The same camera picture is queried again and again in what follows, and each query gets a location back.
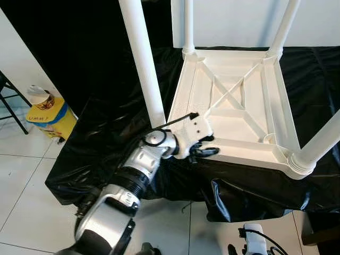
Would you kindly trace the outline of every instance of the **white cylindrical leg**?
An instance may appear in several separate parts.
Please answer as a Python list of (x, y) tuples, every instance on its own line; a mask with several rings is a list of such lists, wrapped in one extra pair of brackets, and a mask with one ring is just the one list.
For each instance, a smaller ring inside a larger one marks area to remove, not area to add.
[(183, 57), (195, 51), (193, 44), (193, 0), (184, 0), (184, 46)]
[(140, 0), (119, 0), (119, 4), (147, 105), (151, 126), (154, 128), (165, 124), (165, 115), (142, 4)]
[(267, 52), (268, 57), (282, 56), (283, 45), (287, 38), (288, 32), (292, 26), (296, 12), (298, 11), (300, 0), (290, 0), (286, 11), (282, 17), (280, 27), (277, 30), (274, 42)]
[(313, 171), (317, 161), (340, 141), (340, 110), (320, 131), (290, 158), (290, 166), (300, 172)]

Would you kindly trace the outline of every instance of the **black plastic sheet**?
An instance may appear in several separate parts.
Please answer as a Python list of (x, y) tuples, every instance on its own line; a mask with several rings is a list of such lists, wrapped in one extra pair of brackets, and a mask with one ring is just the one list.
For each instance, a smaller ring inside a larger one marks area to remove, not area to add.
[[(153, 49), (165, 112), (182, 68), (179, 49)], [(340, 106), (340, 47), (285, 48), (280, 65), (301, 147)], [(51, 170), (46, 185), (63, 205), (79, 205), (89, 191), (110, 183), (137, 134), (150, 128), (132, 55), (116, 74), (115, 91), (97, 91)], [(290, 210), (340, 212), (338, 145), (303, 180), (280, 171), (199, 159), (162, 160), (146, 199), (205, 201), (210, 221), (268, 219)]]

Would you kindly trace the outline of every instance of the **floor tile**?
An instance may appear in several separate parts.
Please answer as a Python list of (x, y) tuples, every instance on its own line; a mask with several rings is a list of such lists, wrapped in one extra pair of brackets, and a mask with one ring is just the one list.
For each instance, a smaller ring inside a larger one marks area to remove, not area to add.
[(190, 207), (183, 209), (187, 204), (165, 199), (142, 200), (134, 218), (136, 227), (124, 255), (135, 255), (143, 242), (159, 248), (162, 254), (187, 255)]
[(297, 234), (299, 235), (299, 241), (303, 255), (319, 255), (318, 246), (305, 246), (302, 243), (302, 234), (312, 234), (313, 230), (309, 222), (308, 215), (303, 211), (293, 211), (293, 217), (295, 220), (295, 225), (297, 229)]
[(0, 243), (0, 254), (1, 255), (49, 255), (52, 253), (37, 251), (37, 250), (30, 250), (27, 248)]
[[(203, 202), (193, 203), (191, 208), (190, 253), (192, 255), (228, 255), (227, 246), (235, 246), (242, 254), (245, 240), (239, 238), (238, 228), (244, 223), (211, 223), (206, 220), (207, 209)], [(276, 241), (288, 254), (301, 255), (299, 238), (292, 213), (279, 219), (259, 220), (266, 235)]]
[(63, 149), (64, 145), (66, 144), (66, 141), (61, 144), (58, 144), (57, 140), (59, 140), (59, 138), (53, 140), (47, 152), (45, 153), (44, 158), (57, 158), (58, 157), (60, 151)]
[(15, 113), (29, 134), (25, 135), (15, 120), (9, 118), (0, 129), (0, 154), (42, 157), (46, 152), (51, 140), (25, 121), (27, 111), (28, 108), (18, 108)]
[(48, 252), (74, 243), (76, 207), (60, 205), (44, 184), (54, 162), (41, 160), (0, 232), (0, 242)]
[[(0, 118), (2, 117), (6, 117), (9, 116), (9, 113), (7, 111), (7, 109), (5, 108), (4, 105), (2, 105), (2, 102), (0, 101)], [(5, 123), (8, 121), (8, 118), (4, 119), (4, 120), (0, 120), (0, 130), (3, 127), (3, 125), (5, 125)]]
[(0, 155), (0, 229), (39, 162), (40, 158)]

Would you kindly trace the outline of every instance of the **black cable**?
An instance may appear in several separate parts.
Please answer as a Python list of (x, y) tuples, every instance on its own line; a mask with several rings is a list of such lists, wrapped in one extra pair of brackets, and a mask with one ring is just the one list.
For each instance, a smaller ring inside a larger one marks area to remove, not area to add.
[(283, 252), (281, 252), (281, 251), (280, 251), (277, 247), (275, 247), (275, 246), (270, 247), (270, 253), (271, 253), (271, 255), (275, 255), (274, 250), (277, 251), (278, 253), (280, 253), (280, 255), (285, 255)]
[[(157, 126), (157, 127), (153, 128), (153, 129), (151, 129), (151, 130), (149, 130), (149, 131), (143, 133), (143, 134), (141, 135), (141, 136), (142, 136), (141, 139), (142, 139), (142, 141), (143, 141), (146, 145), (148, 145), (148, 146), (151, 146), (151, 147), (160, 146), (160, 145), (165, 141), (165, 139), (166, 139), (166, 132), (165, 132), (165, 130), (163, 130), (162, 128), (164, 128), (164, 127), (166, 127), (166, 126), (170, 126), (170, 125), (172, 125), (172, 124), (174, 124), (174, 123), (176, 123), (176, 122), (179, 122), (179, 121), (181, 121), (181, 120), (183, 120), (183, 119), (185, 119), (185, 118), (188, 118), (188, 117), (190, 117), (190, 118), (195, 118), (195, 117), (197, 117), (197, 116), (198, 116), (198, 113), (189, 113), (189, 114), (186, 114), (186, 115), (184, 115), (183, 117), (177, 118), (177, 119), (175, 119), (175, 120), (173, 120), (173, 121), (170, 121), (170, 122), (168, 122), (168, 123), (166, 123), (166, 124), (164, 124), (164, 125)], [(147, 134), (151, 133), (151, 132), (154, 132), (154, 131), (160, 131), (160, 132), (162, 132), (162, 133), (164, 134), (164, 138), (162, 139), (161, 142), (159, 142), (159, 143), (149, 143), (149, 142), (147, 142), (147, 141), (145, 140), (145, 136), (146, 136)]]
[(185, 209), (186, 207), (188, 207), (189, 205), (191, 205), (191, 204), (192, 204), (192, 201), (190, 201), (189, 204), (185, 205), (185, 206), (182, 208), (182, 213), (184, 213), (184, 209)]
[(275, 242), (273, 239), (271, 239), (270, 237), (266, 236), (265, 234), (259, 232), (259, 231), (256, 231), (256, 230), (252, 230), (252, 229), (242, 229), (241, 231), (243, 232), (250, 232), (250, 233), (256, 233), (262, 237), (264, 237), (265, 239), (269, 240), (270, 242), (272, 242), (274, 245), (276, 245), (283, 253), (283, 255), (288, 255), (288, 253), (277, 243)]
[(136, 137), (134, 137), (133, 139), (131, 139), (131, 141), (125, 146), (125, 150), (123, 151), (123, 155), (125, 155), (124, 158), (122, 158), (121, 162), (125, 162), (127, 159), (128, 159), (128, 156), (132, 153), (132, 151), (135, 149), (134, 145), (139, 141), (141, 140), (143, 137), (145, 137), (147, 134), (151, 133), (152, 131), (154, 130), (157, 130), (157, 129), (161, 129), (161, 128), (164, 128), (165, 126), (169, 126), (169, 125), (172, 125), (178, 121), (181, 121), (185, 118), (188, 118), (190, 117), (190, 119), (193, 119), (195, 117), (199, 116), (198, 113), (189, 113), (189, 114), (186, 114), (184, 115), (183, 117), (180, 117), (178, 119), (175, 119), (173, 121), (170, 121), (164, 125), (160, 125), (160, 126), (157, 126), (151, 130), (148, 130), (148, 131), (145, 131), (145, 132), (142, 132), (141, 134), (137, 135)]

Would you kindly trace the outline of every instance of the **yellow bucket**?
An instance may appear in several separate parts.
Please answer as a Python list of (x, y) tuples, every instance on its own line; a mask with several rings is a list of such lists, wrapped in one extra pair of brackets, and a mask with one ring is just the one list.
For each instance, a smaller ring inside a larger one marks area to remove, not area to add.
[(54, 98), (48, 109), (33, 105), (26, 115), (26, 121), (33, 123), (50, 138), (62, 137), (67, 140), (77, 122), (65, 100)]

